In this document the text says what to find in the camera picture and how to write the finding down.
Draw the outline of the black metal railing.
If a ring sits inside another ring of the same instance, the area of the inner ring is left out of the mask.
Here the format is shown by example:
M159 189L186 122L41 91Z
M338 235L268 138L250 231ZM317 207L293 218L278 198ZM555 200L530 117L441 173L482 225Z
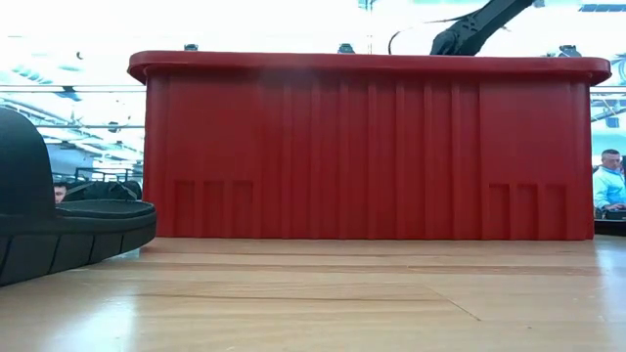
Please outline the black metal railing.
M103 181L103 182L143 182L143 172L131 168L89 168L76 167L73 179L77 181Z

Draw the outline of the black aluminium table frame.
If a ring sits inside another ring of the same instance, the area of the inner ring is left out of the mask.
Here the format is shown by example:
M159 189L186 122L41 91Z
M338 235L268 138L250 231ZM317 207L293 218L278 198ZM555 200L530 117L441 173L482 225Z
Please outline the black aluminium table frame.
M594 228L597 235L626 237L626 220L596 219Z

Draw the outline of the black bag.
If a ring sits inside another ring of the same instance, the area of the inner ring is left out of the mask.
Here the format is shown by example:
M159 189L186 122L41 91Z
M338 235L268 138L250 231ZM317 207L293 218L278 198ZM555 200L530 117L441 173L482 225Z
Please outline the black bag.
M64 201L87 199L140 200L142 191L135 181L87 181L69 185Z

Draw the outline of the red plastic bin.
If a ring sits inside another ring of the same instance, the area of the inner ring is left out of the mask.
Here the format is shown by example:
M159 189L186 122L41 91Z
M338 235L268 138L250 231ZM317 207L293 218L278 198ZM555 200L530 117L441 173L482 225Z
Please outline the red plastic bin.
M162 237L584 241L600 58L145 51Z

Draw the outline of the black slide sandal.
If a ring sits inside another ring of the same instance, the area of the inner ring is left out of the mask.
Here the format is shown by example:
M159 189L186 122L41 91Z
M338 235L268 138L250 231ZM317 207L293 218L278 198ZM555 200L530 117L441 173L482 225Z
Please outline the black slide sandal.
M144 201L55 203L43 137L27 117L0 108L0 286L101 262L155 238Z

